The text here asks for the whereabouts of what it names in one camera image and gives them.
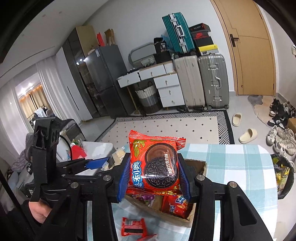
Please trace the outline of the person's left hand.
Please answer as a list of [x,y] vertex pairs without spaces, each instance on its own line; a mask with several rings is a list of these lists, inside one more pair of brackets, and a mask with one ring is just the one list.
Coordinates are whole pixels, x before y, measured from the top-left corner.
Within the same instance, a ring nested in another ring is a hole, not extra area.
[[38,202],[29,201],[29,209],[33,218],[39,223],[44,223],[52,210],[42,199]]

